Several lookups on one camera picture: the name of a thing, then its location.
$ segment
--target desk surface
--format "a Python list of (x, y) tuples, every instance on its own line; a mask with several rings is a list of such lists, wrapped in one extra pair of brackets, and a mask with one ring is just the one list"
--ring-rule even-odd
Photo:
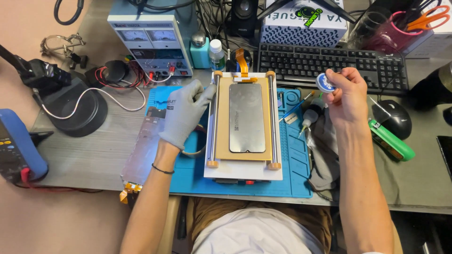
[[(93, 1), (79, 29), (87, 42), (77, 53), (88, 55), (90, 64), (101, 66), (106, 61), (123, 59), (128, 54), (123, 43), (108, 25), (106, 19), (111, 1)], [(345, 1), (346, 10), (364, 9), (366, 1)], [(450, 59), (407, 60), (408, 78), (411, 86), (426, 77), (431, 71), (446, 64)], [(193, 78), (203, 84), (210, 82), (209, 70), (196, 70)], [(178, 79), (185, 85), (191, 79)], [(138, 91), (108, 90), (125, 107), (141, 105)], [(128, 112), (105, 96), (108, 115), (102, 127), (85, 137), (73, 138), (55, 131), (55, 134), (41, 143), (38, 150), (49, 162), (49, 173), (42, 181), (44, 185), (68, 186), (122, 190), (119, 176), (129, 157), (140, 130), (144, 110)], [(383, 99), (399, 98), (384, 96)], [(383, 151), (375, 146), (375, 163), (386, 200), (391, 210), (432, 212), (452, 214), (452, 181), (447, 172), (435, 137), (451, 135), (451, 127), (442, 118), (442, 110), (450, 105), (441, 105), (428, 113), (414, 112), (407, 108), (413, 121), (413, 132), (405, 141), (416, 152), (416, 157), (408, 162), (394, 163)], [(54, 130), (47, 116), (41, 112), (33, 126), (33, 131)], [(237, 198), (248, 200), (305, 203), (314, 205), (334, 205), (314, 194), (313, 198), (275, 198), (253, 196), (210, 197)]]

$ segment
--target white shirt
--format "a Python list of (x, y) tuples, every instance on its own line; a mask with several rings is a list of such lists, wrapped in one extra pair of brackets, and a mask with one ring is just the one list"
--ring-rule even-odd
[(325, 254), (325, 251), (303, 225), (267, 208), (237, 210), (217, 219), (201, 231), (192, 251), (192, 254), (244, 253)]

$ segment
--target orange scissors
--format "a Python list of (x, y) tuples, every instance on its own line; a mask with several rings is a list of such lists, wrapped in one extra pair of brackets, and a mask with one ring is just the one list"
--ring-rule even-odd
[[(427, 17), (427, 15), (429, 15), (430, 13), (432, 13), (434, 10), (436, 9), (440, 9), (440, 8), (446, 8), (443, 12), (435, 14), (433, 16)], [(447, 14), (450, 11), (450, 7), (447, 5), (440, 5), (440, 6), (436, 6), (435, 8), (432, 8), (428, 11), (426, 11), (422, 16), (420, 16), (420, 18), (418, 18), (417, 20), (411, 22), (408, 24), (408, 28), (407, 31), (412, 31), (412, 30), (431, 30), (434, 28), (437, 28), (439, 26), (444, 25), (447, 21), (449, 21), (450, 19), (450, 15)], [(439, 19), (443, 19), (446, 18), (443, 22), (441, 22), (441, 24), (436, 25), (434, 27), (429, 27), (428, 24), (439, 20)]]

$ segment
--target gloved hand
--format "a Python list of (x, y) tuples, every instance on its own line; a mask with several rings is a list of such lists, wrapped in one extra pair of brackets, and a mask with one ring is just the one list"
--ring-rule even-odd
[(159, 133), (160, 138), (183, 151), (185, 140), (199, 123), (216, 92), (216, 85), (204, 90), (199, 80), (173, 91), (166, 103), (165, 128)]

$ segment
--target blue multimeter case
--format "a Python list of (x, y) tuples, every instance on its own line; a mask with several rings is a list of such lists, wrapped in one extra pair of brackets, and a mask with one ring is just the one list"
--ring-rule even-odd
[(25, 168), (30, 169), (30, 181), (41, 178), (48, 170), (22, 120), (11, 109), (0, 109), (0, 174), (16, 183)]

